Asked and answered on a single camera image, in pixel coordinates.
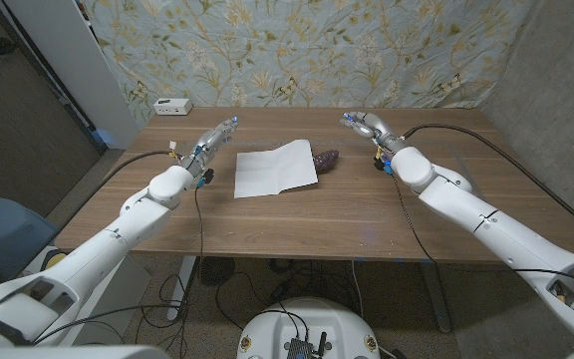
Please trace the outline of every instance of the black connector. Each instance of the black connector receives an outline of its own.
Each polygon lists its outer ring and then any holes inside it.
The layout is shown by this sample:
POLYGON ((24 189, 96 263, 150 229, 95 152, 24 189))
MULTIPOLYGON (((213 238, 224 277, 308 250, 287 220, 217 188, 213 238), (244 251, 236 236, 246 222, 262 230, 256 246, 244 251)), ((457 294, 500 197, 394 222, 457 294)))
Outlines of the black connector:
POLYGON ((384 171, 385 170, 385 163, 378 158, 374 158, 374 166, 376 167, 376 170, 378 170, 378 171, 384 171))
POLYGON ((205 184, 209 184, 214 179, 214 170, 208 169, 205 171, 203 178, 205 179, 205 184))
POLYGON ((276 303, 276 302, 282 300, 282 298, 285 296, 285 294, 287 294, 287 292, 289 291, 290 284, 291 284, 291 279, 287 279, 287 280, 283 281, 282 283, 278 284, 278 286, 276 287, 276 289, 274 289, 274 292, 271 293, 271 296, 270 296, 272 303, 276 303))

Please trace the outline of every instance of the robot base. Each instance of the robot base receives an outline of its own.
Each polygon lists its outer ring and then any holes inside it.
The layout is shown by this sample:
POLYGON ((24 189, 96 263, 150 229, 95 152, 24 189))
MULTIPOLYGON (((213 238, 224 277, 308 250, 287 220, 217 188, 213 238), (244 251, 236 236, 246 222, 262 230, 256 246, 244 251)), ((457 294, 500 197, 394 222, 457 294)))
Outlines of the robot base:
MULTIPOLYGON (((252 319, 240 336, 238 359, 318 358, 323 332, 327 337, 324 359, 376 359, 380 358, 378 342, 371 327, 356 313, 344 306, 322 298, 292 298, 283 301, 288 312, 300 316, 309 328, 305 344, 305 326, 292 316, 298 326, 300 340, 296 338, 296 328, 289 315, 267 312, 252 319)), ((279 304, 267 310, 283 311, 279 304)))

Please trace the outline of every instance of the sheet of paper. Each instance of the sheet of paper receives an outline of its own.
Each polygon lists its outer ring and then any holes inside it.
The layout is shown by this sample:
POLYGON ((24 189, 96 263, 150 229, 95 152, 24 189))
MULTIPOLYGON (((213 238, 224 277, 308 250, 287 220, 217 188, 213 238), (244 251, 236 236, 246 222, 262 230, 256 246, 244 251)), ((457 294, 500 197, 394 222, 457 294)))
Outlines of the sheet of paper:
POLYGON ((309 141, 296 140, 272 151, 238 154, 234 198, 278 194, 316 182, 309 141))

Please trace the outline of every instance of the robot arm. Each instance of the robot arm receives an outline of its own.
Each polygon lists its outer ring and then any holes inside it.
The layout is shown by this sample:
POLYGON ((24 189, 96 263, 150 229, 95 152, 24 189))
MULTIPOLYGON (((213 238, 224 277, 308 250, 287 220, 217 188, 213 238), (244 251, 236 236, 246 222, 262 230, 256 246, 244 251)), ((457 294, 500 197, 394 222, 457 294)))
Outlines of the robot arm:
POLYGON ((535 290, 574 334, 574 253, 556 246, 524 224, 471 193, 459 174, 432 164, 418 149, 397 138, 377 116, 345 114, 341 124, 370 138, 388 154, 385 165, 398 174, 431 210, 463 227, 486 245, 535 290))
MULTIPOLYGON (((131 196, 120 216, 55 266, 0 284, 0 348, 29 345, 44 333, 73 322, 92 291, 134 248, 161 231, 179 195, 199 179, 220 146, 238 126, 227 120, 206 132, 192 153, 131 196)), ((42 341, 59 342, 67 330, 42 341)))

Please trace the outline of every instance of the small white device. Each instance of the small white device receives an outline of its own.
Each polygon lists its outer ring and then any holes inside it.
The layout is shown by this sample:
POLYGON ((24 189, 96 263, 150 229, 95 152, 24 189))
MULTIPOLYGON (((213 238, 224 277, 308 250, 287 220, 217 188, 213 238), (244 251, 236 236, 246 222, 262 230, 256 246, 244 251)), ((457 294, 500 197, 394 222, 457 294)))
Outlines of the small white device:
POLYGON ((158 99, 154 103, 157 115, 187 115, 191 110, 189 99, 158 99))

